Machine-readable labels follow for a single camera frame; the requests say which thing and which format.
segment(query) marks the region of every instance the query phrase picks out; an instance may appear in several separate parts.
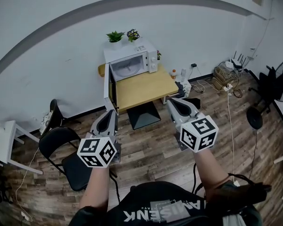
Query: black t-shirt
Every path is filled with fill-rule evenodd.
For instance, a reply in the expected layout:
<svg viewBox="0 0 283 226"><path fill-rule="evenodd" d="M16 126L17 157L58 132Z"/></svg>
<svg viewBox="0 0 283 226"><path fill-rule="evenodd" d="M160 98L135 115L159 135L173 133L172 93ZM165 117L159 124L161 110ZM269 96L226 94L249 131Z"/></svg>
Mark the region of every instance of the black t-shirt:
<svg viewBox="0 0 283 226"><path fill-rule="evenodd" d="M177 185L149 182L133 188L118 206L107 213L89 206L80 209L69 226L222 225L222 217L211 219L205 213L205 206L203 198ZM243 220L247 226L262 224L254 207L246 210Z"/></svg>

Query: white flower pot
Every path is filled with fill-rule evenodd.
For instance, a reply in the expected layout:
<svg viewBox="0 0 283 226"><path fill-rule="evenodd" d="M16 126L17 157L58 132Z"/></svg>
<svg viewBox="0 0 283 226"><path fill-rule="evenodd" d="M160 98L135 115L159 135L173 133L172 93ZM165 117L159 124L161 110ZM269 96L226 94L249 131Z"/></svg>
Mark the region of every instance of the white flower pot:
<svg viewBox="0 0 283 226"><path fill-rule="evenodd" d="M120 40L118 42L111 43L111 47L113 50L119 50L122 48L122 41Z"/></svg>

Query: white box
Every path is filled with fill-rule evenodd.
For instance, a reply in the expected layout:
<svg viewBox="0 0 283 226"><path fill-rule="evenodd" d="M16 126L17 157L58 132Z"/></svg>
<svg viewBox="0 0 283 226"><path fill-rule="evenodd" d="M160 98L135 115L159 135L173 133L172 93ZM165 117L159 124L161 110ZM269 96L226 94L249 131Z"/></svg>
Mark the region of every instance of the white box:
<svg viewBox="0 0 283 226"><path fill-rule="evenodd" d="M180 141L192 151L199 152L214 145L219 128L208 115L184 123L180 127Z"/></svg>
<svg viewBox="0 0 283 226"><path fill-rule="evenodd" d="M109 137L82 139L77 155L90 168L106 168L117 153Z"/></svg>

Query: microwave door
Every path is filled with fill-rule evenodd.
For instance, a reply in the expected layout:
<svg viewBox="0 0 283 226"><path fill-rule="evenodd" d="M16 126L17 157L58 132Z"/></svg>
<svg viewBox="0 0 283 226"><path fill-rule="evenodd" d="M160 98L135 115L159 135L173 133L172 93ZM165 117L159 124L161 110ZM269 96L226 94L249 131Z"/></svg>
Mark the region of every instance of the microwave door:
<svg viewBox="0 0 283 226"><path fill-rule="evenodd" d="M105 65L104 99L106 110L115 110L118 114L117 82L111 71L110 64Z"/></svg>

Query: black sleeve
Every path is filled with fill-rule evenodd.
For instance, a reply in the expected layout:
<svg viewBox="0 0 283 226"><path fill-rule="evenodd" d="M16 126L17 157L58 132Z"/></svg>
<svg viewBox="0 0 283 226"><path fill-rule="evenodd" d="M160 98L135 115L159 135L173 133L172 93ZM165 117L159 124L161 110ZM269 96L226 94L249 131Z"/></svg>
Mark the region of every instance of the black sleeve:
<svg viewBox="0 0 283 226"><path fill-rule="evenodd" d="M102 225L104 216L105 213L99 212L93 207L86 206L77 211L70 221L69 226L100 226Z"/></svg>

